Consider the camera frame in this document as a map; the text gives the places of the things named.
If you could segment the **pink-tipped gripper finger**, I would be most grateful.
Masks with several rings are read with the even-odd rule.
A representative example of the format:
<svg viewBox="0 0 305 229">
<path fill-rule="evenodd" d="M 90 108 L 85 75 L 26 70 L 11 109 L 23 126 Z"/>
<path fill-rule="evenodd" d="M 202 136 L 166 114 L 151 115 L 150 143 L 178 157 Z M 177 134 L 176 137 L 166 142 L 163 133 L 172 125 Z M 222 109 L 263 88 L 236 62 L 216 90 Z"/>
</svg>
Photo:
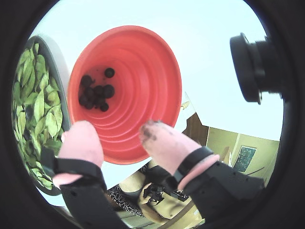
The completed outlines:
<svg viewBox="0 0 305 229">
<path fill-rule="evenodd" d="M 149 156 L 171 175 L 176 189 L 191 197 L 207 221 L 247 206 L 264 189 L 262 178 L 234 170 L 212 150 L 165 123 L 146 122 L 139 138 Z"/>
<path fill-rule="evenodd" d="M 88 121 L 78 121 L 64 133 L 58 156 L 47 147 L 41 151 L 43 170 L 83 229 L 126 229 L 106 198 L 103 161 L 98 134 Z"/>
</svg>

